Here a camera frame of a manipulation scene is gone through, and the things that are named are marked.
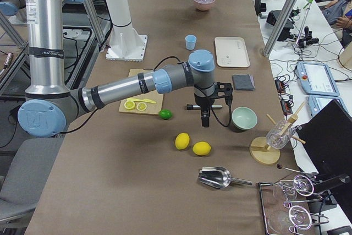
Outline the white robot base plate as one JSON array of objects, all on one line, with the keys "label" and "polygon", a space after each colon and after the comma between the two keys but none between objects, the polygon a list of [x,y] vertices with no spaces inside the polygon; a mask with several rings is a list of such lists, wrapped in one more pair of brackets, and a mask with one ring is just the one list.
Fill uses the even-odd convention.
[{"label": "white robot base plate", "polygon": [[114,27],[109,39],[106,59],[142,62],[147,40],[147,35],[139,35],[134,28]]}]

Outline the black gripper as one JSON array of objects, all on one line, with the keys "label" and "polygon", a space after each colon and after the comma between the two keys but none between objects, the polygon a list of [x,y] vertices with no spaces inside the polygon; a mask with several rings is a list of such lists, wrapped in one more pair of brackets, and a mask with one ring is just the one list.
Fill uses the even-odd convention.
[{"label": "black gripper", "polygon": [[210,126],[211,105],[215,102],[215,99],[212,98],[214,92],[215,85],[205,88],[194,85],[195,102],[201,107],[201,123],[203,127]]}]

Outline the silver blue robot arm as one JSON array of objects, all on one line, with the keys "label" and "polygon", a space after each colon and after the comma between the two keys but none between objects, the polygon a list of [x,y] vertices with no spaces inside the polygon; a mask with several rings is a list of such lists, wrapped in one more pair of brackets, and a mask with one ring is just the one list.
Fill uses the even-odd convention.
[{"label": "silver blue robot arm", "polygon": [[194,87],[196,103],[202,110],[202,125],[208,127],[210,97],[215,94],[215,63],[207,50],[190,54],[187,62],[92,88],[69,89],[64,81],[62,6],[84,0],[20,0],[26,6],[31,84],[18,111],[21,127],[36,137],[50,137],[83,114],[109,103],[157,91],[169,93]]}]

